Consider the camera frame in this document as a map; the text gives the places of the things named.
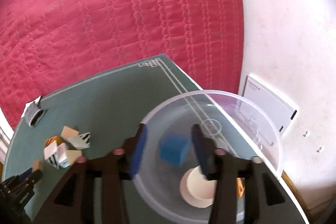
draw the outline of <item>bed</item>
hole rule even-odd
[[[0,107],[165,53],[202,88],[236,93],[242,0],[0,0]]]

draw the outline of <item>orange block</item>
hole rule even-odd
[[[237,198],[241,198],[244,194],[245,187],[243,186],[242,179],[237,178]]]
[[[44,143],[44,147],[47,147],[48,145],[50,145],[53,141],[56,141],[57,145],[60,145],[61,143],[64,143],[64,141],[58,137],[58,136],[55,136],[55,137],[52,137],[50,139],[47,139]]]

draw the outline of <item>white paper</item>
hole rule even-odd
[[[26,103],[26,107],[21,115],[21,118],[25,116],[25,112],[27,110],[27,108],[31,105],[32,102],[35,102],[36,104],[38,104],[40,102],[40,99],[41,99],[41,96],[37,97],[35,100],[29,102],[29,103]]]

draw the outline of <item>white ceramic cup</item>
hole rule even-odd
[[[201,167],[189,169],[181,179],[180,193],[191,206],[206,208],[213,204],[216,191],[216,180],[206,180]]]

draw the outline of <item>black and white pattern block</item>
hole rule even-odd
[[[68,159],[63,160],[62,162],[59,163],[59,166],[61,166],[62,168],[66,168],[69,166],[69,162]]]
[[[47,163],[49,163],[56,169],[59,169],[57,141],[53,141],[50,145],[44,148],[43,155],[44,155],[44,160]]]
[[[82,150],[90,147],[90,137],[91,133],[88,132],[66,138],[66,141],[71,143],[77,150]]]
[[[90,146],[90,137],[91,137],[90,132],[80,134],[79,137],[86,143],[86,145]]]
[[[57,162],[57,153],[51,155],[49,158],[46,159],[46,162],[55,167],[56,169],[59,169],[59,164]]]

